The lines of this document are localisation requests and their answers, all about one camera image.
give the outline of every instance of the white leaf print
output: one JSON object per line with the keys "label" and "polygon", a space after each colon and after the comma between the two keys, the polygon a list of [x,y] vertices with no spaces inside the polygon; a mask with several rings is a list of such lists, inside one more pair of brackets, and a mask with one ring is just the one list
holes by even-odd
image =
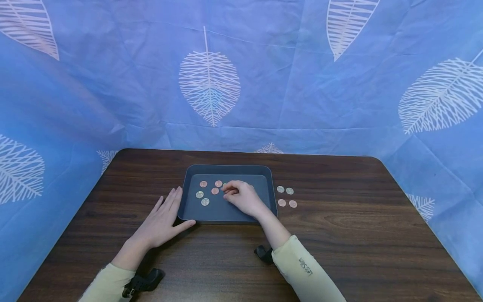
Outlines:
{"label": "white leaf print", "polygon": [[240,97],[237,70],[221,53],[208,51],[205,34],[205,51],[188,54],[180,66],[181,92],[211,126],[215,127],[235,106]]}
{"label": "white leaf print", "polygon": [[327,10],[327,38],[334,62],[360,34],[380,0],[330,0]]}
{"label": "white leaf print", "polygon": [[425,222],[433,217],[434,199],[406,194]]}
{"label": "white leaf print", "polygon": [[0,0],[0,31],[59,60],[49,14],[42,0]]}
{"label": "white leaf print", "polygon": [[399,118],[405,134],[459,124],[481,108],[483,68],[458,58],[426,71],[401,97]]}
{"label": "white leaf print", "polygon": [[0,204],[42,196],[42,157],[0,134]]}
{"label": "white leaf print", "polygon": [[118,151],[97,151],[97,154],[100,155],[100,158],[102,159],[102,171],[101,175],[104,174],[106,171],[107,167],[113,160],[114,156],[116,156]]}
{"label": "white leaf print", "polygon": [[277,148],[273,143],[270,143],[261,149],[255,151],[255,153],[276,153],[276,154],[283,154],[283,152]]}

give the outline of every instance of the light yellow sleeve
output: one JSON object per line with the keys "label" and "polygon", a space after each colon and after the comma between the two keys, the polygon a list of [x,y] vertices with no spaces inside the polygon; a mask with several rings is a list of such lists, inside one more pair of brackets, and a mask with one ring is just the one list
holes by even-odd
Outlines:
{"label": "light yellow sleeve", "polygon": [[131,298],[123,298],[122,292],[135,273],[109,263],[97,274],[79,302],[128,302]]}
{"label": "light yellow sleeve", "polygon": [[300,302],[345,302],[337,286],[295,235],[274,250],[272,258]]}

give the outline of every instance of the wooden table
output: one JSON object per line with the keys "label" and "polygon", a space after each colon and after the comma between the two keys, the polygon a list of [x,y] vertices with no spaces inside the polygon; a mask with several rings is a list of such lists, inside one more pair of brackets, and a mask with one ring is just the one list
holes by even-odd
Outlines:
{"label": "wooden table", "polygon": [[[19,301],[76,301],[192,164],[270,167],[298,202],[281,222],[347,301],[480,301],[377,159],[138,149],[117,154]],[[197,226],[148,254],[141,270],[167,275],[136,301],[298,301],[259,244],[258,226]]]}

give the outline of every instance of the blue curtain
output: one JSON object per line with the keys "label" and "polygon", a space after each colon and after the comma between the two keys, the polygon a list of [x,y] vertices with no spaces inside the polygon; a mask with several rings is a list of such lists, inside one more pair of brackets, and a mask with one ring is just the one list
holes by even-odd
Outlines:
{"label": "blue curtain", "polygon": [[127,147],[379,158],[481,295],[482,19],[480,0],[0,0],[0,300]]}

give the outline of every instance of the black buckle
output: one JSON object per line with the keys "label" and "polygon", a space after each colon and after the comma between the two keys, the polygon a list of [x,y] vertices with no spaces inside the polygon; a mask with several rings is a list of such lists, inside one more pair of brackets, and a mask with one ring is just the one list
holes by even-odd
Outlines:
{"label": "black buckle", "polygon": [[131,281],[124,286],[123,298],[131,298],[135,291],[153,291],[166,274],[159,269],[152,269],[146,278],[135,275]]}
{"label": "black buckle", "polygon": [[266,264],[273,264],[273,259],[271,257],[272,251],[273,249],[269,249],[268,251],[266,251],[263,245],[259,245],[255,249],[254,253],[260,258],[260,260],[262,260]]}

